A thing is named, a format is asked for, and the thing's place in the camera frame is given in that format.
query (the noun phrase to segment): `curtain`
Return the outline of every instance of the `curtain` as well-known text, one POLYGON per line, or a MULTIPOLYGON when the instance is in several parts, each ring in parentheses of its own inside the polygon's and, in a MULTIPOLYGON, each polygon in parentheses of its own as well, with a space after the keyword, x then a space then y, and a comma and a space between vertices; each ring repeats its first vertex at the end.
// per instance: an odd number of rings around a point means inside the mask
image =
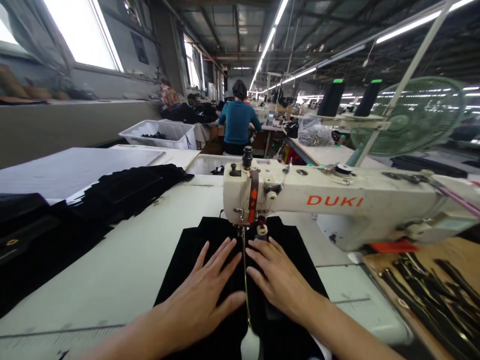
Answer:
POLYGON ((8 12, 12 35, 39 63, 58 74, 61 90, 74 88, 71 79, 73 57, 42 0, 0 0, 8 12))
POLYGON ((195 72, 198 77, 198 83, 200 84, 200 90, 202 90, 205 87, 205 85, 202 84, 202 63, 200 59, 200 53, 194 47, 192 51, 192 60, 193 67, 195 68, 195 72))

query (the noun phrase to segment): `green electric fan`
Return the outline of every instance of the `green electric fan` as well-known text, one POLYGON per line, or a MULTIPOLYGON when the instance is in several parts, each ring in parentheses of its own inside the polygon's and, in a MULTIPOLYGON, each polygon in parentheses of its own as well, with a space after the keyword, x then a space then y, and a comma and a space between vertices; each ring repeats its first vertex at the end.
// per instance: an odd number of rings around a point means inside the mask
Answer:
MULTIPOLYGON (((381 116, 393 98, 396 85, 383 90, 371 109, 381 116)), ((465 111, 463 87, 446 77, 418 77, 408 81, 391 115, 391 125, 380 131, 368 154, 397 157, 425 149, 452 133, 465 111)), ((353 128, 351 140, 356 147, 347 165, 355 166, 362 150, 374 132, 370 128, 353 128)))

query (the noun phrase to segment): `hand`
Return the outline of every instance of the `hand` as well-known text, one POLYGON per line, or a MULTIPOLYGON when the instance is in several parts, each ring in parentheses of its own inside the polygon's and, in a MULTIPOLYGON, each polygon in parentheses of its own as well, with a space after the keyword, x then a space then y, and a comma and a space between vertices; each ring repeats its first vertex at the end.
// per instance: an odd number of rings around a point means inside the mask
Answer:
POLYGON ((271 237, 269 240, 270 242, 248 241, 248 244, 259 252, 245 249, 265 276, 250 266, 246 272, 273 306, 297 324, 308 328, 311 310, 319 306, 319 301, 327 299, 310 287, 284 249, 271 237))
POLYGON ((152 309, 156 312, 155 319, 161 322, 164 335, 171 342, 169 353, 185 349, 212 333, 245 302, 245 293, 238 291, 217 307, 220 292, 242 258, 239 252, 221 271, 236 243, 235 239, 230 241, 227 237, 204 266, 209 249, 207 241, 183 284, 165 302, 152 309))

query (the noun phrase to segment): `woman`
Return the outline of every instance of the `woman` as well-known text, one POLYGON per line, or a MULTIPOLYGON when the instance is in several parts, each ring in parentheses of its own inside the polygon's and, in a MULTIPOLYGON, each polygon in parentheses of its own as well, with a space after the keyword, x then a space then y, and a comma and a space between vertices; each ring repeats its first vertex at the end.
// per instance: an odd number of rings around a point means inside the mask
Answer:
POLYGON ((232 90, 235 100, 225 104, 218 123, 223 125, 226 121, 223 151, 229 155, 243 155, 244 147, 250 145, 250 123, 257 132, 262 130, 262 125, 254 108, 244 102, 247 98, 247 87, 244 82, 235 81, 232 90))

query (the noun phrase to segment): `teal sweater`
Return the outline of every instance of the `teal sweater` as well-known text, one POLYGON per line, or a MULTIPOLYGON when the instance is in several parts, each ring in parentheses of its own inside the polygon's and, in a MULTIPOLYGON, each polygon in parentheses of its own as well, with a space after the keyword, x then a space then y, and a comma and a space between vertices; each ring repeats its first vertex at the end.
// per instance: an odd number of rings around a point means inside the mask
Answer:
POLYGON ((223 125, 225 120, 226 129, 223 141, 228 144, 247 144, 250 123, 257 132, 262 130, 262 124, 260 124, 254 108, 243 101, 235 100, 227 102, 223 106, 218 123, 223 125))

